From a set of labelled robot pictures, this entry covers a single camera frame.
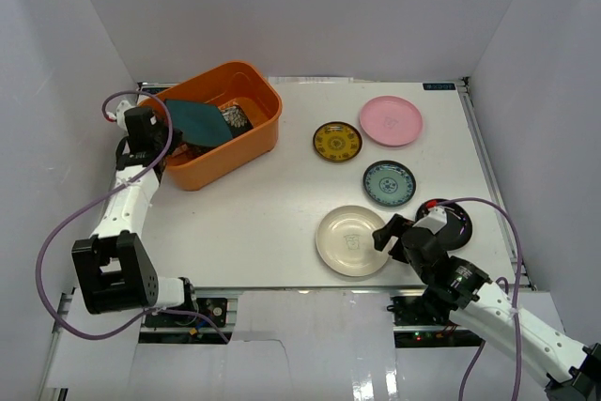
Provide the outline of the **pink round plate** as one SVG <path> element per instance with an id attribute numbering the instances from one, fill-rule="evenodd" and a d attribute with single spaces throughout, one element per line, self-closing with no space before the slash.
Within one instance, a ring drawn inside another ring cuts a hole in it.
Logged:
<path id="1" fill-rule="evenodd" d="M 421 134 L 424 120 L 415 105 L 396 96 L 378 96 L 360 110 L 363 131 L 376 143 L 386 147 L 403 147 Z"/>

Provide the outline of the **black floral square plate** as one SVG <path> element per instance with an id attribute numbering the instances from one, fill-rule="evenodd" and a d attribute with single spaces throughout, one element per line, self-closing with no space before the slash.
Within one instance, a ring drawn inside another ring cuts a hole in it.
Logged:
<path id="1" fill-rule="evenodd" d="M 234 103 L 221 108 L 220 111 L 233 138 L 237 138 L 253 129 L 254 126 L 251 120 L 239 105 Z"/>

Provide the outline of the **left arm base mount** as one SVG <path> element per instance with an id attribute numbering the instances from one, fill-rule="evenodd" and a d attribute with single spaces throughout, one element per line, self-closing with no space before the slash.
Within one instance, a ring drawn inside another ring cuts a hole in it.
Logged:
<path id="1" fill-rule="evenodd" d="M 144 317 L 139 342 L 161 345 L 226 345 L 227 298 L 197 298 Z"/>

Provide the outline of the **blue floral round plate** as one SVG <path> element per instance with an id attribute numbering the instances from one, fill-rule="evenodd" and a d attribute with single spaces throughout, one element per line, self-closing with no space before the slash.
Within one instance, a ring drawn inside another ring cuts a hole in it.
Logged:
<path id="1" fill-rule="evenodd" d="M 396 208 L 412 199 L 417 182 L 412 172 L 400 162 L 378 161 L 365 169 L 362 186 L 368 197 L 378 205 Z"/>

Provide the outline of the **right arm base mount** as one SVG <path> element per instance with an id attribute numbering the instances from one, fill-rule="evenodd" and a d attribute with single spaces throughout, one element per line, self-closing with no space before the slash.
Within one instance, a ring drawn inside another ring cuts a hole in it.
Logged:
<path id="1" fill-rule="evenodd" d="M 478 347 L 483 343 L 475 333 L 429 315 L 419 296 L 392 297 L 387 311 L 393 316 L 393 338 L 397 349 Z"/>

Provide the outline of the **black round plate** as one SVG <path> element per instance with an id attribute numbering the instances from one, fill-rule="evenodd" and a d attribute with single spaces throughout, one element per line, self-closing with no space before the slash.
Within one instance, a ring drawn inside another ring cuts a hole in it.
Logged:
<path id="1" fill-rule="evenodd" d="M 444 226 L 438 219 L 427 219 L 435 207 L 445 211 L 446 224 Z M 443 198 L 423 202 L 415 214 L 415 222 L 419 227 L 426 228 L 435 235 L 439 246 L 446 252 L 464 247 L 470 241 L 473 233 L 472 221 L 467 211 L 457 203 L 451 203 Z"/>

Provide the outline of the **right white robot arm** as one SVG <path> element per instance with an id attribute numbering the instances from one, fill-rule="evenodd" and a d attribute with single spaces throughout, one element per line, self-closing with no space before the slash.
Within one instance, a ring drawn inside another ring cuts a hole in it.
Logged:
<path id="1" fill-rule="evenodd" d="M 410 265 L 424 283 L 425 316 L 438 325 L 452 321 L 515 359 L 550 400 L 599 399 L 600 346 L 587 347 L 514 306 L 483 270 L 448 255 L 439 243 L 446 224 L 446 211 L 432 208 L 417 222 L 394 215 L 372 234 L 376 250 Z"/>

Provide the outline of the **teal square plate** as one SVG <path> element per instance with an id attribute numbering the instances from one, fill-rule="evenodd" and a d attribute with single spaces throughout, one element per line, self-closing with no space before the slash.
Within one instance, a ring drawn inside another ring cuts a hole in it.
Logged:
<path id="1" fill-rule="evenodd" d="M 166 107 L 182 140 L 198 147 L 219 147 L 233 139 L 221 110 L 214 105 L 189 100 L 167 100 Z"/>

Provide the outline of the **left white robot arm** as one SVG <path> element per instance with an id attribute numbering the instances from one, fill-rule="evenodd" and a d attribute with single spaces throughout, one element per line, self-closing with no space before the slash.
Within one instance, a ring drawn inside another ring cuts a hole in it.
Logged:
<path id="1" fill-rule="evenodd" d="M 98 226 L 76 241 L 72 260 L 87 311 L 93 315 L 137 308 L 165 309 L 177 324 L 198 314 L 193 286 L 185 277 L 161 277 L 141 240 L 151 200 L 164 171 L 161 153 L 172 150 L 168 124 L 148 106 L 124 112 L 127 136 L 116 152 L 116 186 Z"/>

